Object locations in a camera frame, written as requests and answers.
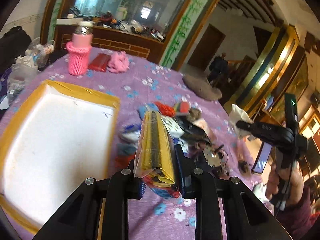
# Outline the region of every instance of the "tablecloth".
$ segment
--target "tablecloth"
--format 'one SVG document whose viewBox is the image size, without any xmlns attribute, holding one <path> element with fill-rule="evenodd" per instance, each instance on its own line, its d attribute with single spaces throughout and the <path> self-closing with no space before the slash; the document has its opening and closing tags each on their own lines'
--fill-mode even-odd
<svg viewBox="0 0 320 240">
<path fill-rule="evenodd" d="M 111 54 L 111 50 L 92 48 L 90 60 L 98 53 Z M 261 181 L 260 176 L 243 177 L 237 168 L 239 159 L 253 164 L 249 150 L 244 141 L 239 140 L 229 125 L 228 115 L 218 101 L 209 102 L 196 96 L 182 81 L 182 73 L 164 68 L 139 57 L 128 56 L 130 69 L 126 73 L 96 72 L 88 70 L 85 74 L 71 76 L 68 73 L 68 55 L 58 59 L 54 64 L 39 74 L 26 86 L 15 102 L 10 106 L 0 122 L 0 134 L 10 122 L 11 117 L 19 110 L 24 100 L 38 85 L 46 79 L 63 81 L 88 87 L 103 93 L 115 95 L 121 99 L 121 110 L 118 115 L 116 134 L 111 150 L 109 175 L 115 171 L 114 159 L 117 154 L 116 144 L 120 142 L 117 131 L 125 125 L 141 122 L 137 108 L 145 103 L 161 101 L 173 106 L 178 101 L 188 101 L 202 111 L 217 137 L 217 144 L 224 144 L 229 155 L 228 166 L 233 170 L 230 176 L 237 176 L 252 189 Z M 175 202 L 164 200 L 147 188 L 142 200 L 129 200 L 129 238 L 137 239 L 185 239 L 195 236 L 196 200 L 178 199 Z M 10 219 L 23 240 L 31 240 L 32 235 Z"/>
</svg>

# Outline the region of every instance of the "human hand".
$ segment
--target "human hand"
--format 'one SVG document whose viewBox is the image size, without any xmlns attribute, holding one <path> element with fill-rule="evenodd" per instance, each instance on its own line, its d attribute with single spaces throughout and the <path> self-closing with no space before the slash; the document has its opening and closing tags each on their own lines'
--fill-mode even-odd
<svg viewBox="0 0 320 240">
<path fill-rule="evenodd" d="M 279 192 L 279 178 L 284 180 L 289 180 L 290 168 L 280 169 L 279 174 L 276 172 L 276 165 L 273 164 L 271 167 L 271 172 L 269 174 L 269 179 L 267 182 L 266 197 L 270 200 L 273 195 Z M 290 196 L 286 202 L 286 206 L 296 205 L 303 193 L 303 178 L 299 173 L 297 167 L 292 168 L 292 175 L 290 179 L 291 191 Z"/>
</svg>

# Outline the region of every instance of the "yellow and black striped package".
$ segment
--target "yellow and black striped package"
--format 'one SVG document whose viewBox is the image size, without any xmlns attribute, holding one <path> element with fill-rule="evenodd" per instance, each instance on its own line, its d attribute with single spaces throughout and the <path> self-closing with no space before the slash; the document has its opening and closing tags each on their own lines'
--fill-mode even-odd
<svg viewBox="0 0 320 240">
<path fill-rule="evenodd" d="M 150 188 L 165 190 L 179 197 L 174 176 L 173 141 L 163 124 L 161 114 L 146 111 L 134 160 L 134 174 Z"/>
</svg>

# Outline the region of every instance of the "pink bottle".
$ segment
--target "pink bottle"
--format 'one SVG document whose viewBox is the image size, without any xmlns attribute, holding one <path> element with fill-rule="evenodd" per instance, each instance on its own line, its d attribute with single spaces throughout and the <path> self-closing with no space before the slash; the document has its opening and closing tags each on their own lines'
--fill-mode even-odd
<svg viewBox="0 0 320 240">
<path fill-rule="evenodd" d="M 89 21 L 79 22 L 72 41 L 66 45 L 69 51 L 69 73 L 81 75 L 85 73 L 89 65 L 89 55 L 92 49 L 92 23 Z"/>
</svg>

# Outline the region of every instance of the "metal screw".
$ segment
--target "metal screw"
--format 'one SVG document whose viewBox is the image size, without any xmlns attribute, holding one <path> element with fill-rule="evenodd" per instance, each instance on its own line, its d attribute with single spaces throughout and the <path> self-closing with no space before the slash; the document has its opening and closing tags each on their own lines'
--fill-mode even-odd
<svg viewBox="0 0 320 240">
<path fill-rule="evenodd" d="M 231 182 L 234 183 L 234 184 L 238 184 L 240 183 L 240 179 L 238 177 L 231 177 Z"/>
<path fill-rule="evenodd" d="M 121 171 L 121 173 L 122 173 L 123 175 L 129 175 L 129 174 L 131 173 L 131 170 L 130 170 L 130 169 L 123 169 L 123 170 Z"/>
<path fill-rule="evenodd" d="M 86 183 L 87 185 L 91 185 L 91 184 L 94 183 L 94 179 L 93 179 L 93 178 L 87 178 L 87 179 L 85 180 L 85 183 Z"/>
<path fill-rule="evenodd" d="M 201 175 L 203 173 L 203 170 L 201 170 L 200 168 L 195 168 L 193 172 L 197 175 Z"/>
</svg>

